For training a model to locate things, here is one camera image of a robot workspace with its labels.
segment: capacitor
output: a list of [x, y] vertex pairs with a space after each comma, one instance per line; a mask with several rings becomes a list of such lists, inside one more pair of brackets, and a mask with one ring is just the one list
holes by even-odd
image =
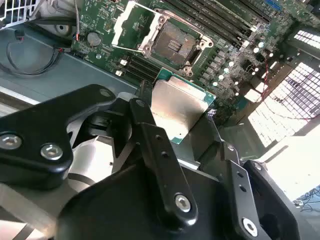
[[229, 67], [232, 68], [235, 65], [235, 63], [233, 61], [228, 61], [228, 65], [229, 65]]
[[235, 96], [239, 96], [239, 92], [235, 88], [233, 89], [233, 93]]
[[261, 42], [258, 43], [258, 47], [259, 47], [259, 48], [263, 48], [264, 45], [265, 45], [265, 43], [264, 43], [263, 41], [261, 41]]
[[88, 36], [86, 37], [86, 39], [87, 39], [88, 43], [90, 44], [90, 46], [92, 46], [92, 47], [97, 47], [102, 42], [100, 36], [96, 32], [90, 32], [88, 34]]
[[264, 52], [269, 58], [272, 58], [274, 56], [274, 53], [269, 51], [268, 49], [264, 50]]
[[237, 79], [235, 79], [235, 78], [233, 78], [232, 81], [233, 81], [234, 85], [238, 85], [239, 84], [239, 81]]

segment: motherboard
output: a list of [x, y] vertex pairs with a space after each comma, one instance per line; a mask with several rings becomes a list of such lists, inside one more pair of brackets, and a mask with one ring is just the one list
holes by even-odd
[[215, 96], [223, 124], [295, 21], [320, 26], [296, 0], [85, 0], [72, 51], [136, 86], [180, 76]]

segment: hole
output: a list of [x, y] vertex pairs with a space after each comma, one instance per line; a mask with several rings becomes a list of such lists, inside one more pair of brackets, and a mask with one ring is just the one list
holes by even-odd
[[241, 172], [236, 172], [236, 174], [238, 174], [238, 176], [240, 177], [240, 178], [243, 178], [244, 177], [244, 175], [241, 173]]
[[169, 157], [169, 155], [168, 155], [168, 153], [166, 151], [161, 152], [161, 155], [164, 158], [168, 158]]
[[239, 188], [242, 190], [242, 192], [244, 192], [244, 193], [246, 193], [246, 192], [247, 192], [247, 189], [246, 189], [244, 186], [239, 185]]

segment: ram slot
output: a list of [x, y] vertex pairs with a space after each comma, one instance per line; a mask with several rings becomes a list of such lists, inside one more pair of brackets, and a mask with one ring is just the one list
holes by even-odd
[[190, 8], [186, 4], [182, 3], [181, 1], [176, 0], [166, 0], [167, 3], [171, 4], [173, 7], [177, 8], [179, 11], [183, 12], [184, 14], [188, 15], [194, 21], [202, 24], [203, 26], [207, 27], [211, 32], [219, 35], [223, 39], [227, 40], [234, 46], [241, 46], [242, 43], [234, 37], [233, 35], [228, 34], [223, 28], [215, 24], [214, 22], [210, 21], [206, 17], [201, 16], [197, 11]]
[[258, 9], [256, 6], [252, 5], [250, 2], [247, 2], [247, 0], [235, 0], [235, 1], [245, 6], [248, 9], [248, 11], [250, 11], [253, 15], [261, 19], [266, 24], [270, 23], [271, 18], [268, 15], [266, 15], [263, 11]]
[[204, 8], [207, 8], [212, 12], [215, 12], [218, 16], [228, 21], [231, 25], [237, 26], [239, 30], [241, 29], [241, 32], [243, 32], [243, 34], [249, 36], [252, 33], [251, 31], [252, 25], [247, 24], [240, 17], [235, 17], [234, 15], [228, 13], [222, 7], [220, 7], [220, 5], [218, 5], [216, 2], [212, 0], [197, 0], [197, 2], [202, 4]]
[[150, 64], [149, 62], [145, 61], [144, 59], [138, 58], [136, 56], [132, 56], [129, 60], [129, 64], [135, 65], [136, 67], [140, 67], [145, 71], [152, 72], [155, 76], [158, 75], [160, 68]]
[[131, 74], [134, 74], [138, 76], [140, 79], [144, 79], [150, 82], [153, 82], [157, 75], [153, 76], [150, 75], [149, 72], [145, 72], [143, 69], [140, 69], [133, 65], [128, 65], [126, 67], [126, 72], [129, 72]]
[[190, 8], [193, 8], [194, 10], [197, 10], [199, 14], [203, 16], [207, 16], [209, 20], [214, 22], [215, 24], [218, 24], [220, 26], [224, 26], [225, 30], [233, 35], [234, 37], [241, 37], [242, 39], [246, 39], [247, 36], [245, 36], [242, 32], [240, 32], [242, 29], [237, 28], [237, 26], [234, 26], [230, 24], [228, 21], [220, 17], [219, 15], [215, 14], [213, 11], [209, 10], [208, 8], [204, 7], [201, 3], [198, 3], [194, 0], [181, 0], [184, 4], [188, 5]]

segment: bolt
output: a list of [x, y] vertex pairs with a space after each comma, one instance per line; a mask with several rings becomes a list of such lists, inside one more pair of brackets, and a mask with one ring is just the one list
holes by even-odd
[[234, 147], [231, 144], [228, 144], [227, 146], [228, 146], [229, 150], [231, 150], [231, 151], [235, 150]]
[[259, 171], [261, 171], [262, 168], [261, 168], [261, 166], [260, 166], [258, 163], [255, 162], [255, 163], [254, 163], [254, 166], [255, 166], [256, 169], [258, 169]]
[[247, 218], [242, 219], [242, 224], [244, 226], [244, 229], [252, 236], [252, 237], [257, 237], [258, 236], [258, 229], [256, 225]]
[[62, 149], [55, 144], [46, 144], [41, 148], [41, 156], [48, 160], [58, 160], [64, 153]]
[[141, 100], [137, 100], [137, 101], [135, 101], [140, 107], [144, 107], [145, 106], [145, 103], [143, 102], [143, 101], [141, 101]]
[[191, 210], [191, 204], [187, 197], [179, 194], [175, 196], [175, 205], [185, 213], [190, 212]]
[[4, 134], [0, 136], [0, 148], [5, 150], [14, 150], [21, 146], [22, 140], [14, 134]]

